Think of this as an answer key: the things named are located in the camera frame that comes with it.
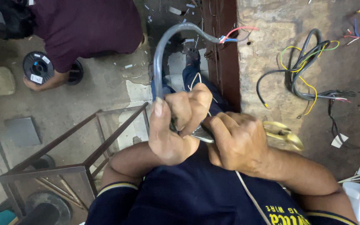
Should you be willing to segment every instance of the black cable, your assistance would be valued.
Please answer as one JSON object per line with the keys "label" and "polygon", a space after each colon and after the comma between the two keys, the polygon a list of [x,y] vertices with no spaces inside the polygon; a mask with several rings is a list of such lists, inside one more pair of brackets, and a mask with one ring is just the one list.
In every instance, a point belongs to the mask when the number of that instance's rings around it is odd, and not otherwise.
{"label": "black cable", "polygon": [[[315,37],[316,37],[316,46],[314,48],[312,48],[311,50],[309,50],[309,52],[307,52],[305,54],[304,52],[307,48],[307,45],[308,45],[312,35],[315,35]],[[316,61],[317,57],[321,53],[320,50],[327,49],[329,44],[330,44],[329,40],[322,42],[322,34],[320,33],[320,31],[318,29],[312,29],[311,32],[309,32],[309,34],[305,40],[304,46],[301,49],[300,55],[297,59],[297,62],[295,63],[295,65],[293,66],[292,69],[269,71],[269,72],[263,74],[258,79],[258,81],[256,83],[256,93],[258,94],[260,101],[267,108],[269,108],[268,105],[266,104],[265,100],[263,100],[262,95],[260,94],[259,84],[264,77],[266,77],[269,74],[276,73],[276,72],[286,72],[286,76],[289,77],[289,79],[286,78],[286,85],[287,85],[287,89],[291,93],[293,93],[294,95],[296,95],[299,98],[304,99],[304,100],[308,100],[308,101],[315,100],[315,95],[300,92],[297,89],[296,81],[301,76],[301,74]],[[303,65],[303,68],[301,70],[299,70],[300,67],[298,67],[298,66],[300,64],[302,64],[303,61],[305,61],[305,65]],[[317,98],[323,98],[323,99],[333,98],[333,99],[335,99],[337,97],[350,96],[352,93],[349,91],[329,90],[329,91],[325,91],[322,93],[318,93]]]}
{"label": "black cable", "polygon": [[342,143],[342,145],[344,145],[346,148],[348,149],[360,149],[360,146],[357,146],[357,145],[353,145],[353,144],[350,144],[350,143],[346,143],[344,142],[344,140],[342,139],[341,137],[341,133],[338,129],[338,125],[337,125],[337,122],[336,120],[334,119],[333,117],[333,114],[332,114],[332,107],[334,105],[334,99],[329,99],[329,104],[328,104],[328,115],[330,117],[330,119],[332,120],[333,124],[331,126],[331,133],[333,134],[333,137],[336,138],[336,136],[338,136],[338,138],[340,139],[340,142]]}

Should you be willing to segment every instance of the navy blue shirt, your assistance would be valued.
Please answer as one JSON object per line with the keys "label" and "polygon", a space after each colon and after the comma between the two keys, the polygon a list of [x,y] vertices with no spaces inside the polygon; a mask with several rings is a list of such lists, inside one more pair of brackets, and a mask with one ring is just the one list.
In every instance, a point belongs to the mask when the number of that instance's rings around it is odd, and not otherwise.
{"label": "navy blue shirt", "polygon": [[[303,212],[278,183],[241,176],[273,225],[356,225],[329,212]],[[237,174],[213,166],[199,149],[177,166],[154,168],[140,187],[118,182],[102,188],[86,225],[113,224],[266,223]]]}

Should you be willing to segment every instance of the metal frame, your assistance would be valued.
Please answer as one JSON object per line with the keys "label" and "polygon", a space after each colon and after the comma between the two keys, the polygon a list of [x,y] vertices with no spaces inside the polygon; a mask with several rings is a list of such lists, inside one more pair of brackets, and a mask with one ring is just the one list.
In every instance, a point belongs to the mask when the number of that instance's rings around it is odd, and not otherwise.
{"label": "metal frame", "polygon": [[[149,122],[146,113],[146,107],[148,103],[144,103],[142,106],[110,110],[110,111],[102,111],[98,110],[93,113],[91,116],[87,117],[82,122],[75,125],[72,129],[68,130],[66,133],[62,134],[60,137],[49,143],[47,146],[34,153],[32,156],[28,157],[23,162],[19,163],[10,171],[0,176],[0,182],[5,190],[6,195],[8,196],[8,200],[14,209],[16,215],[22,219],[26,216],[24,211],[24,202],[19,195],[18,189],[14,184],[15,181],[37,178],[40,176],[52,176],[52,175],[62,175],[68,173],[78,173],[82,179],[84,187],[87,189],[87,198],[92,202],[96,195],[97,189],[94,184],[93,178],[100,172],[106,163],[109,161],[109,157],[113,155],[113,153],[109,150],[109,146],[122,134],[122,132],[131,124],[131,122],[142,112],[144,116],[145,125],[149,135]],[[105,139],[103,130],[101,127],[101,123],[99,120],[99,116],[113,114],[113,113],[122,113],[127,111],[137,110],[126,122],[124,122],[110,137]],[[45,155],[49,151],[51,151],[54,147],[60,144],[62,141],[71,136],[74,132],[79,130],[81,127],[86,125],[92,119],[96,119],[97,131],[99,137],[101,139],[101,146],[99,146],[83,163],[74,164],[74,165],[66,165],[66,166],[58,166],[50,169],[39,169],[39,170],[27,170],[27,167],[32,165],[36,160],[38,160],[41,156]],[[97,169],[91,174],[90,166],[93,165],[97,159],[101,155],[105,156],[105,160],[97,167]]]}

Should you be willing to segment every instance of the person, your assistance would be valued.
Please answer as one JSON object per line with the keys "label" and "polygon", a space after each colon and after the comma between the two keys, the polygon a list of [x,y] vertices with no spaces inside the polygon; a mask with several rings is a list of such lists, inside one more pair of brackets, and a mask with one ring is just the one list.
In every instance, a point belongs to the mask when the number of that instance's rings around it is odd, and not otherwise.
{"label": "person", "polygon": [[[207,80],[192,84],[200,57],[193,52],[183,71],[191,90],[156,97],[149,141],[111,158],[86,225],[356,225],[333,175],[296,153],[268,146],[259,119],[233,112],[206,117],[220,97],[212,100],[217,90]],[[178,132],[169,129],[171,118]],[[215,143],[190,136],[202,120]]]}
{"label": "person", "polygon": [[0,0],[0,12],[7,31],[0,38],[35,34],[45,42],[54,76],[43,85],[23,77],[26,86],[36,91],[65,84],[78,57],[131,54],[144,38],[132,0],[37,0],[31,6]]}

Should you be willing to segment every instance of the maroon shirt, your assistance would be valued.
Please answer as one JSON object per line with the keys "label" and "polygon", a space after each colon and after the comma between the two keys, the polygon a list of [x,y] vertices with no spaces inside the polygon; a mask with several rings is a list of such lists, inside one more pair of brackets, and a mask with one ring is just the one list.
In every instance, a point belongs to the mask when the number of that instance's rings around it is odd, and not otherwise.
{"label": "maroon shirt", "polygon": [[133,53],[142,39],[133,0],[36,0],[34,34],[44,39],[56,71],[99,52]]}

